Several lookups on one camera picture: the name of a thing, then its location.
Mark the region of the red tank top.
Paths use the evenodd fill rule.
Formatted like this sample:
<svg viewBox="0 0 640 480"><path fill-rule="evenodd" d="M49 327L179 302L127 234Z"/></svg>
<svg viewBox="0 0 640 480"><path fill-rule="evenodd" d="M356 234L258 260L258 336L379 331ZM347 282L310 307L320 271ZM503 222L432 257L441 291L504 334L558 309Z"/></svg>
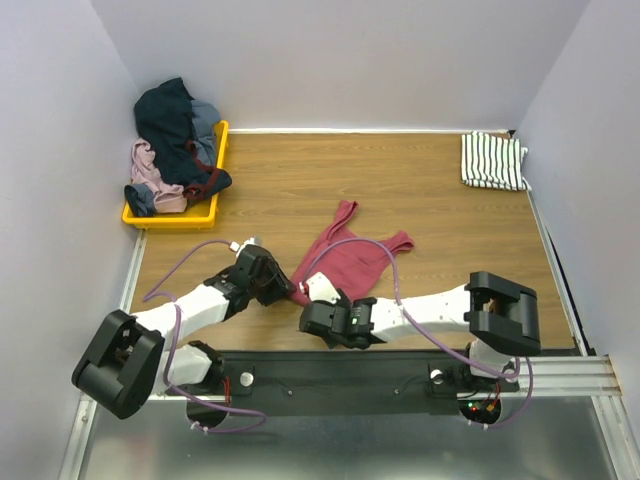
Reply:
<svg viewBox="0 0 640 480"><path fill-rule="evenodd" d="M379 247L369 242L356 241L332 248L313 265L327 247L357 237L349 230L348 224L358 208L357 201L339 202L332 222L307 249L290 277L295 287L290 296L292 302L299 306L309 303L309 297L300 289L300 284L318 272L325 275L331 284L342 290L350 300L365 298L391 264L388 256Z"/></svg>

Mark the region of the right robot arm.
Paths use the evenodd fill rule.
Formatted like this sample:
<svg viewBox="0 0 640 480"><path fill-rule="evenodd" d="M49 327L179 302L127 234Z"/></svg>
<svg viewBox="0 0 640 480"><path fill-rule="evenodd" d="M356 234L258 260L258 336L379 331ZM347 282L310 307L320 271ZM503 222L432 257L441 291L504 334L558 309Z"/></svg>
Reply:
<svg viewBox="0 0 640 480"><path fill-rule="evenodd" d="M448 291L400 300L350 300L322 273L306 287L310 302L299 329L331 348L365 350L417 334L430 341L436 333L472 334L460 366L461 381L472 390L498 378L509 381L517 361L541 353L537 293L489 272L474 272L467 284Z"/></svg>

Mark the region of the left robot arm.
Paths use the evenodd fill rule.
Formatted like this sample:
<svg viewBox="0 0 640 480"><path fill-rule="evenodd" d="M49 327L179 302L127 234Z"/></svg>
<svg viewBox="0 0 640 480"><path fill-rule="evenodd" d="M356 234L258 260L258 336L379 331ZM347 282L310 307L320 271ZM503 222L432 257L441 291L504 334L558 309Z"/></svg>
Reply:
<svg viewBox="0 0 640 480"><path fill-rule="evenodd" d="M119 419L136 413L153 394L191 385L210 394L228 382L220 352L186 336L244 311L269 306L295 290L273 256L250 245L233 265L190 293L151 310L106 315L76 365L72 384Z"/></svg>

